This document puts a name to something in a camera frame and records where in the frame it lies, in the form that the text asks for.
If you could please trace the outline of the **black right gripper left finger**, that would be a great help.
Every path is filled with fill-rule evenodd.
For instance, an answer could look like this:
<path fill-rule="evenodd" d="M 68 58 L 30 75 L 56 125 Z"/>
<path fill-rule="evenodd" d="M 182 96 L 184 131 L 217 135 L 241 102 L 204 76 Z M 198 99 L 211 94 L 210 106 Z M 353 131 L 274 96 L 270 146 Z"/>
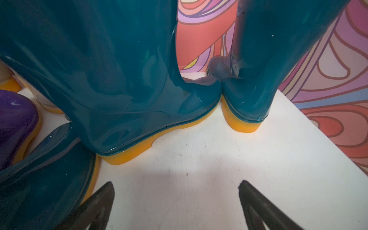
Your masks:
<path fill-rule="evenodd" d="M 112 182 L 107 182 L 54 229 L 105 230 L 114 198 L 114 186 Z"/>

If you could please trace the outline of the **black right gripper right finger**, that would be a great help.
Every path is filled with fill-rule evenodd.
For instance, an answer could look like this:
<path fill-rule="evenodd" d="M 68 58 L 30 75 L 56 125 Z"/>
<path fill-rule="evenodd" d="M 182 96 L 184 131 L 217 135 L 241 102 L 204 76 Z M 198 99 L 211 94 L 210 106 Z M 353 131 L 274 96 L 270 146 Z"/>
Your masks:
<path fill-rule="evenodd" d="M 238 189 L 241 207 L 249 230 L 302 229 L 248 181 L 243 180 Z"/>

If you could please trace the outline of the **purple rain boot front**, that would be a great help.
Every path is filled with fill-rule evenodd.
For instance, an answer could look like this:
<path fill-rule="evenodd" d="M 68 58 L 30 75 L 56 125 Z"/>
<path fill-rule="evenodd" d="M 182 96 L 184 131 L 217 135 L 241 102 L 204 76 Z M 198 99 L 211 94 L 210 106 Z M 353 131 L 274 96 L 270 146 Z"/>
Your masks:
<path fill-rule="evenodd" d="M 42 116 L 30 99 L 1 90 L 1 170 L 24 159 L 41 126 Z"/>

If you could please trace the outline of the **beige rain boot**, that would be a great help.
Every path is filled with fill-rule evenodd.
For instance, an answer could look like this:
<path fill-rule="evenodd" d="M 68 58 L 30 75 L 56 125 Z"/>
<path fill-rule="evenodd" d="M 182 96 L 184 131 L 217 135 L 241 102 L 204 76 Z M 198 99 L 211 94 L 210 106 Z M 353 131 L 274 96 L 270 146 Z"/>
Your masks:
<path fill-rule="evenodd" d="M 54 114 L 63 114 L 63 111 L 55 106 L 50 100 L 41 94 L 35 87 L 26 81 L 18 73 L 13 72 L 1 61 L 1 90 L 8 90 L 15 93 L 27 88 L 33 94 L 37 102 L 46 110 Z"/>

